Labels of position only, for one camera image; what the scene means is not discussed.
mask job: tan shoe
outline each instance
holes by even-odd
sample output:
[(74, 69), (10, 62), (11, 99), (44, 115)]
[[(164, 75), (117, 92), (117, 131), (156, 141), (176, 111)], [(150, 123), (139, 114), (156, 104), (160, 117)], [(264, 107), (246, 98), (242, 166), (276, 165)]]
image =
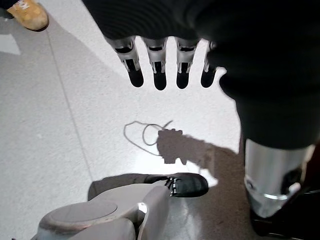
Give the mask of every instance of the tan shoe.
[(7, 10), (25, 28), (32, 31), (42, 31), (49, 19), (46, 11), (34, 0), (19, 0)]

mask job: shoelace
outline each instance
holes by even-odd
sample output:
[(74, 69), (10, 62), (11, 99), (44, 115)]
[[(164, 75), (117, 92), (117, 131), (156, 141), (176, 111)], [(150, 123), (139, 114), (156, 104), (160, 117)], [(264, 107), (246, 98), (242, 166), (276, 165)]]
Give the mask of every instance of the shoelace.
[(19, 4), (19, 7), (22, 8), (23, 10), (26, 10), (27, 8), (29, 8), (28, 3), (26, 3), (26, 2), (23, 1), (23, 0), (19, 0), (19, 1), (17, 2), (17, 4)]

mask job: black fingertip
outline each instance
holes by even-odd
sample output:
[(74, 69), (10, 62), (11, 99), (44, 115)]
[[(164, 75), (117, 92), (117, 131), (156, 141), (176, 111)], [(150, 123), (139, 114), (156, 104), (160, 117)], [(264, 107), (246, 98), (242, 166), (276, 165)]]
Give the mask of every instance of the black fingertip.
[(136, 88), (141, 87), (144, 84), (144, 76), (142, 75), (141, 69), (137, 70), (131, 70), (128, 72), (129, 78), (133, 86)]
[(154, 86), (156, 89), (162, 91), (166, 88), (167, 86), (166, 73), (154, 73), (153, 78), (154, 78)]
[(185, 89), (188, 86), (189, 83), (189, 73), (182, 72), (179, 73), (177, 72), (176, 74), (176, 85), (180, 89)]
[(209, 70), (208, 72), (203, 71), (202, 76), (201, 76), (202, 87), (204, 87), (204, 88), (211, 87), (211, 85), (215, 79), (215, 74), (216, 74), (215, 70)]

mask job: speckled floor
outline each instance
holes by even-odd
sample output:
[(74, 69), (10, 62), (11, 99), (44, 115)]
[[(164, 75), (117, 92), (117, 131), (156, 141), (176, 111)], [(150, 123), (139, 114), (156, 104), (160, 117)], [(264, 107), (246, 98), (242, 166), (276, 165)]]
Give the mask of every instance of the speckled floor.
[[(157, 91), (137, 38), (145, 84), (134, 88), (80, 0), (40, 2), (50, 15), (43, 32), (0, 18), (0, 239), (29, 240), (44, 214), (86, 201), (93, 181), (175, 172), (200, 173), (211, 188), (201, 198), (171, 200), (163, 239), (260, 239), (249, 223), (235, 104), (220, 89), (221, 71), (212, 87), (200, 84), (206, 42), (180, 90), (169, 39), (168, 86)], [(126, 135), (154, 155), (124, 137), (133, 121), (173, 121), (167, 128), (182, 130), (187, 147), (175, 164), (143, 144), (143, 125), (129, 125)], [(157, 131), (149, 128), (146, 138), (155, 141)]]

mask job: robotic hand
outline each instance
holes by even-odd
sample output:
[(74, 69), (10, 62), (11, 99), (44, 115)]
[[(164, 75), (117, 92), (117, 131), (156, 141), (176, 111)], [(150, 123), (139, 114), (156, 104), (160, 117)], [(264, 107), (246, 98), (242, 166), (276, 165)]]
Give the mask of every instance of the robotic hand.
[(135, 36), (146, 44), (158, 90), (166, 87), (168, 36), (176, 37), (181, 89), (199, 39), (209, 40), (201, 84), (209, 87), (216, 67), (226, 68), (219, 83), (236, 103), (244, 183), (257, 219), (272, 219), (307, 191), (307, 163), (320, 133), (319, 1), (83, 2), (135, 87), (144, 82)]

